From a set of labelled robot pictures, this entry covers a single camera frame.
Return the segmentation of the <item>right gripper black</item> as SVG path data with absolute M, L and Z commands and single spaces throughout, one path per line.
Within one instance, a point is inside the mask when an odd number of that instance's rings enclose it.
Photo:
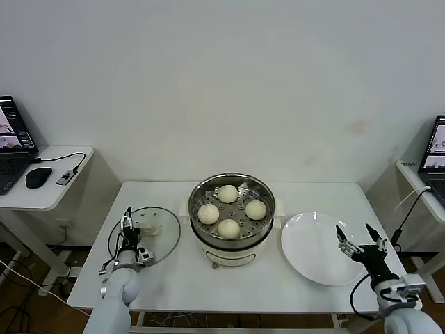
M 385 262 L 387 256 L 387 240 L 383 239 L 377 230 L 368 223 L 366 229 L 372 238 L 374 244 L 361 245 L 360 247 L 351 241 L 348 241 L 343 230 L 337 225 L 337 239 L 339 240 L 339 249 L 348 257 L 357 255 L 357 261 L 362 263 L 371 277 L 372 283 L 381 283 L 387 280 L 398 280 L 400 277 L 392 273 Z

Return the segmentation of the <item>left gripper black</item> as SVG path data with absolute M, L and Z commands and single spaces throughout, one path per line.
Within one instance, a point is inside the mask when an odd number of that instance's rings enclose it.
M 128 207 L 120 219 L 120 229 L 123 234 L 122 251 L 137 251 L 142 235 L 139 228 L 134 228 L 132 209 Z

